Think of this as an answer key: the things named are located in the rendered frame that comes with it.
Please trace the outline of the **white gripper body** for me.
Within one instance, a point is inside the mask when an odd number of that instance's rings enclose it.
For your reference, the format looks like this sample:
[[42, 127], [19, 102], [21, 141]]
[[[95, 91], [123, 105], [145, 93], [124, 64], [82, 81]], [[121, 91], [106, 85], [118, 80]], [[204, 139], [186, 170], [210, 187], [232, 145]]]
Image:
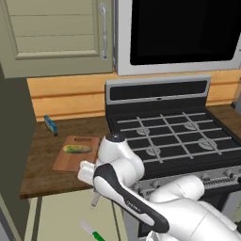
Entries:
[[86, 160], [81, 161], [77, 178], [88, 185], [93, 185], [94, 170], [95, 170], [94, 164]]

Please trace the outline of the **brown wooden cutting board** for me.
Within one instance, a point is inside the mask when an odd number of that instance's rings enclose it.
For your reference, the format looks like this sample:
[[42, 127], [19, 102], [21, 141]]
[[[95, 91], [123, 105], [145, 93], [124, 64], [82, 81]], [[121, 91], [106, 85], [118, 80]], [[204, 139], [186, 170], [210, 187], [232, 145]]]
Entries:
[[[81, 161], [95, 163], [100, 139], [87, 136], [67, 136], [59, 154], [53, 164], [53, 171], [77, 172], [80, 169]], [[90, 153], [65, 153], [63, 148], [66, 145], [86, 145], [91, 148]]]

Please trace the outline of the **green cucumber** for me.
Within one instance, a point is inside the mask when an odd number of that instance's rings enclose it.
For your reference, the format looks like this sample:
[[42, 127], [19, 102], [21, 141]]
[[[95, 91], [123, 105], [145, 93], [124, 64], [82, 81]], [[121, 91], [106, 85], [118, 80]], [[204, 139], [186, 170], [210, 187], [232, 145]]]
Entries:
[[66, 145], [63, 151], [65, 153], [90, 153], [91, 148], [86, 145]]

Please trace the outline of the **pale lower cupboard door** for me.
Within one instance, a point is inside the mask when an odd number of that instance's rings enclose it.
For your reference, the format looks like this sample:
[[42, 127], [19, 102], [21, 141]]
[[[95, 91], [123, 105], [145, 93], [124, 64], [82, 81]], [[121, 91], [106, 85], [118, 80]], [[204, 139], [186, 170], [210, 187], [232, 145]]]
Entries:
[[93, 207], [92, 198], [91, 189], [43, 197], [38, 241], [96, 241], [81, 227], [81, 220], [105, 241], [119, 241], [111, 202], [100, 198]]

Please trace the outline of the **blue box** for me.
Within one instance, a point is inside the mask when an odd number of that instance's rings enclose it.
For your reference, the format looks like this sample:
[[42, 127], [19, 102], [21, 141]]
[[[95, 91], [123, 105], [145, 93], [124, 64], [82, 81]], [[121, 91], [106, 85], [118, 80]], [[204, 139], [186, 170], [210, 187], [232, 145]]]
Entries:
[[44, 115], [44, 122], [45, 126], [49, 129], [49, 131], [55, 136], [58, 136], [57, 129], [56, 129], [56, 124], [47, 116]]

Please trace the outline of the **dark grey fridge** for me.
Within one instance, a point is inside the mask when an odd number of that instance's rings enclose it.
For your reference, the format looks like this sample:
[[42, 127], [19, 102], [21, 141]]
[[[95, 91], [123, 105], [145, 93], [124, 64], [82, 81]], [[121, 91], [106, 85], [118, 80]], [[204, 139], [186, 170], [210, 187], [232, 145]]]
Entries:
[[0, 218], [9, 241], [24, 241], [30, 204], [20, 189], [35, 125], [26, 79], [7, 79], [0, 65]]

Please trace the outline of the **black and silver stove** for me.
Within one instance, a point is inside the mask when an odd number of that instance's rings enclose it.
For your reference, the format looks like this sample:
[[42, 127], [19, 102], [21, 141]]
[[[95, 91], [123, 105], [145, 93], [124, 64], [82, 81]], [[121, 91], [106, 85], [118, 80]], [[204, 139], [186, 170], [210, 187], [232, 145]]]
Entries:
[[[122, 133], [140, 157], [145, 174], [136, 184], [148, 199], [180, 177], [208, 173], [201, 197], [237, 225], [241, 232], [241, 138], [206, 107], [211, 77], [183, 75], [107, 80], [105, 117], [112, 133]], [[234, 176], [227, 177], [226, 169]]]

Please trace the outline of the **pale green cupboard door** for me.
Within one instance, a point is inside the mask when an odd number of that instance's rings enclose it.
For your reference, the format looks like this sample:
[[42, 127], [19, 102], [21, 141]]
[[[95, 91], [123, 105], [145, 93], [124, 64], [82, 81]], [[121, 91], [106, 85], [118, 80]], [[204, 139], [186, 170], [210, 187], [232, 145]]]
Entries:
[[[107, 60], [102, 60], [106, 4]], [[112, 0], [0, 0], [6, 78], [111, 72]]]

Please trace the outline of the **silver microwave oven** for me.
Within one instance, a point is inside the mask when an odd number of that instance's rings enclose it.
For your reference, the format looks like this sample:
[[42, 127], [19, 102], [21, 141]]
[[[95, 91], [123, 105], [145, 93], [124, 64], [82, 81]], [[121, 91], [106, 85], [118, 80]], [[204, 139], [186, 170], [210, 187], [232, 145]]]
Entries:
[[119, 75], [241, 68], [241, 0], [113, 0]]

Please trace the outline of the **green-handled knife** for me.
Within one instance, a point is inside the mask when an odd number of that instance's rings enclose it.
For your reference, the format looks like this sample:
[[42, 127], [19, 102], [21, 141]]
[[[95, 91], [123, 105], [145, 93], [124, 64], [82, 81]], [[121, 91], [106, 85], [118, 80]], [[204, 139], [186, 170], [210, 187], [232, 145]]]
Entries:
[[104, 238], [95, 230], [93, 230], [85, 221], [80, 221], [81, 227], [90, 235], [93, 236], [97, 241], [105, 241]]

